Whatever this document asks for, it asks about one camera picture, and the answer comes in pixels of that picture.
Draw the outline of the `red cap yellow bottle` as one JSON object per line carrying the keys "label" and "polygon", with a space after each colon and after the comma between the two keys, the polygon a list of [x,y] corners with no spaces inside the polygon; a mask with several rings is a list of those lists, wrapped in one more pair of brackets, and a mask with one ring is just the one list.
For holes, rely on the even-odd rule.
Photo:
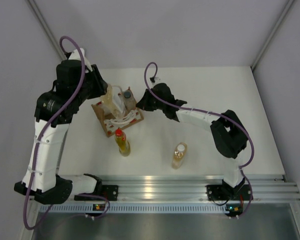
{"label": "red cap yellow bottle", "polygon": [[118,145],[118,149],[119,149],[120,154],[123,157],[129,156],[130,153],[131,153],[130,143],[127,140],[126,134],[120,128],[115,130],[114,139],[115,139],[115,142]]}

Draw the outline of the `jute canvas bag with strawberries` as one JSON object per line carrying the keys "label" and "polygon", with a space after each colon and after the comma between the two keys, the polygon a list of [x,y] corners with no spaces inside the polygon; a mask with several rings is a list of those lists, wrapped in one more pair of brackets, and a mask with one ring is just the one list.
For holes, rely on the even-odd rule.
{"label": "jute canvas bag with strawberries", "polygon": [[[123,92],[126,90],[131,90],[130,88],[127,88],[126,90],[123,90],[118,85],[112,85],[113,89],[123,100]],[[117,119],[115,118],[111,112],[108,110],[108,108],[100,101],[96,104],[93,104],[91,107],[99,120],[99,123],[106,135],[106,137],[111,137],[115,134],[116,129],[120,128],[122,130],[131,127],[132,125],[141,122],[144,120],[144,116],[141,113],[140,109],[136,107],[137,101],[135,99],[135,109],[127,110],[126,106],[126,113],[123,118]]]}

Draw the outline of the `dark cap clear square bottle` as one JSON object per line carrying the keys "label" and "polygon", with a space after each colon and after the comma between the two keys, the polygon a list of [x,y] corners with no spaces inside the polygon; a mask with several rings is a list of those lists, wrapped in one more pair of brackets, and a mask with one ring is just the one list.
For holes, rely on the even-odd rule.
{"label": "dark cap clear square bottle", "polygon": [[136,101],[133,96],[133,93],[130,89],[127,89],[123,92],[123,100],[127,110],[134,110],[136,108]]}

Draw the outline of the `white cap amber bottle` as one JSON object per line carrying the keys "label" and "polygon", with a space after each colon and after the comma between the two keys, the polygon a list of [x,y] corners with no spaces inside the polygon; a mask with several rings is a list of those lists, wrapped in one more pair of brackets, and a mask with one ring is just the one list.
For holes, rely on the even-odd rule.
{"label": "white cap amber bottle", "polygon": [[126,115],[125,103],[111,84],[107,85],[106,93],[100,100],[116,119],[122,119]]}
{"label": "white cap amber bottle", "polygon": [[179,169],[184,160],[187,153],[188,146],[184,142],[180,142],[174,149],[171,166],[173,169]]}

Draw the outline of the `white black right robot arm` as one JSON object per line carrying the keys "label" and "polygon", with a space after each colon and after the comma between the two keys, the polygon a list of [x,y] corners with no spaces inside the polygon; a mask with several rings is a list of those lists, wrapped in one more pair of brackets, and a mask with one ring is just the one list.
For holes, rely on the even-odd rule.
{"label": "white black right robot arm", "polygon": [[168,85],[158,77],[151,77],[150,82],[152,86],[146,85],[136,107],[147,112],[160,110],[169,120],[190,124],[210,133],[216,150],[227,159],[220,191],[227,198],[234,199],[246,182],[238,156],[251,142],[237,114],[232,110],[215,113],[187,106],[187,102],[176,99]]}

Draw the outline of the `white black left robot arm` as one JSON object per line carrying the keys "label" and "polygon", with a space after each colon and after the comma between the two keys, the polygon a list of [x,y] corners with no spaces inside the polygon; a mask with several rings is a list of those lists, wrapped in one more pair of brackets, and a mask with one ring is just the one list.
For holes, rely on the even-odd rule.
{"label": "white black left robot arm", "polygon": [[35,137],[31,159],[23,179],[14,191],[30,195],[43,205],[64,203],[69,197],[76,201],[97,200],[103,194],[102,180],[92,174],[60,176],[57,166],[62,155],[64,139],[73,116],[85,100],[106,93],[107,83],[98,67],[86,67],[82,86],[71,103],[52,120],[75,92],[82,73],[80,60],[64,60],[56,67],[52,89],[40,95],[35,108]]}

